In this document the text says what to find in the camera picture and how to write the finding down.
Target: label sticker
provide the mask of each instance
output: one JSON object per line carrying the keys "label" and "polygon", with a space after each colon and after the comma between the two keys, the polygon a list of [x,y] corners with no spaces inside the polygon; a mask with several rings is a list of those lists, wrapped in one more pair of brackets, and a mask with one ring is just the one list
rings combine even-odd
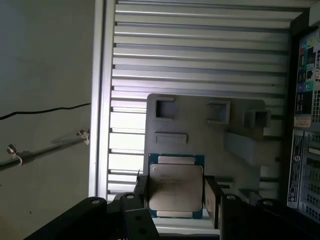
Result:
{"label": "label sticker", "polygon": [[303,136],[295,135],[292,143],[292,156],[290,165],[288,202],[297,202],[299,193],[299,181],[301,161],[303,153]]}
{"label": "label sticker", "polygon": [[294,127],[295,128],[310,128],[311,117],[310,116],[295,116]]}
{"label": "label sticker", "polygon": [[309,151],[309,153],[320,155],[320,150],[318,150],[318,149],[309,148],[308,151]]}

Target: metal rod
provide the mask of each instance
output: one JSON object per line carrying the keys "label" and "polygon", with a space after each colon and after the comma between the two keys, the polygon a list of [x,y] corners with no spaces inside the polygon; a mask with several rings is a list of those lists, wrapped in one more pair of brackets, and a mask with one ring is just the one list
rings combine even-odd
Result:
{"label": "metal rod", "polygon": [[65,143],[57,144],[54,146],[50,146],[47,148],[43,148],[38,151],[30,152],[30,151],[23,151],[23,152],[17,152],[16,156],[13,156],[11,159],[0,162],[0,172],[15,166],[19,166],[21,164],[22,159],[22,165],[28,164],[32,162],[35,159],[42,158],[44,156],[53,154],[55,152],[61,151],[63,149],[70,148],[74,145],[83,143],[85,139],[82,137],[77,137],[76,139],[69,140]]}

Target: metal frame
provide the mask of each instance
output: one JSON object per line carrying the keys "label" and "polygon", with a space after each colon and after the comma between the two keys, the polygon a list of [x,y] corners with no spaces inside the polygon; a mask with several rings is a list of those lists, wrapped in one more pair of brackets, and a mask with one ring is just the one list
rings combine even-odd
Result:
{"label": "metal frame", "polygon": [[116,0],[96,0],[92,65],[89,196],[107,198]]}
{"label": "metal frame", "polygon": [[25,239],[269,240],[286,235],[288,239],[316,240],[320,237],[319,224],[306,216],[250,190],[242,192],[250,203],[242,202],[237,195],[225,194],[212,176],[204,177],[204,205],[220,234],[185,235],[184,230],[183,235],[162,235],[144,208],[149,181],[147,175],[137,176],[134,191],[117,194],[109,204],[104,198],[88,197]]}
{"label": "metal frame", "polygon": [[295,115],[295,103],[296,102],[296,88],[297,88],[297,69],[300,47],[300,40],[302,37],[308,35],[317,26],[310,23],[310,14],[313,12],[313,8],[304,11],[296,19],[291,22],[290,25],[290,60],[287,73],[286,82],[286,109],[285,118],[283,123],[283,142],[282,142],[282,153],[281,153],[281,172],[279,181],[279,200],[287,204],[288,200],[288,187],[290,181],[290,168],[291,168],[291,152],[293,144],[293,129],[294,129],[294,115]]}
{"label": "metal frame", "polygon": [[[120,0],[122,2],[133,2],[134,0]],[[168,2],[168,0],[140,0],[140,2],[163,2],[164,4]],[[212,4],[212,5],[238,5],[238,6],[255,6],[255,7],[279,7],[279,8],[303,8],[306,5],[310,5],[314,3],[314,0],[269,0],[269,1],[259,1],[259,0],[171,0],[172,4],[174,3],[186,3],[186,4]]]}

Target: black cable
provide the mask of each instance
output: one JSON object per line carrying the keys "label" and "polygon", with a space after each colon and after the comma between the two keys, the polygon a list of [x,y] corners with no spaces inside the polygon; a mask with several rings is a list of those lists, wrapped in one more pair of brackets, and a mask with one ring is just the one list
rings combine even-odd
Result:
{"label": "black cable", "polygon": [[56,108],[51,108],[51,109],[42,110],[42,111],[15,111],[15,112],[12,112],[12,113],[10,113],[8,115],[0,116],[0,120],[5,120],[5,119],[8,119],[8,118],[11,118],[14,115],[45,114],[45,113],[50,113],[50,112],[54,112],[54,111],[58,111],[58,110],[78,109],[78,108],[82,108],[82,107],[88,106],[90,104],[91,103],[84,103],[84,104],[80,104],[80,105],[72,106],[72,107],[56,107]]}

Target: white wall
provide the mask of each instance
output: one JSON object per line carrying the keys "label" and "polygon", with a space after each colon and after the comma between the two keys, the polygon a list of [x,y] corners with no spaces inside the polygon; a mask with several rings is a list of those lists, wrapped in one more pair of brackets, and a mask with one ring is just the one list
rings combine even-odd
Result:
{"label": "white wall", "polygon": [[[0,116],[90,102],[94,4],[0,0]],[[2,120],[0,161],[11,142],[34,151],[89,127],[90,107]],[[88,178],[85,144],[0,172],[0,239],[26,237],[86,198]]]}

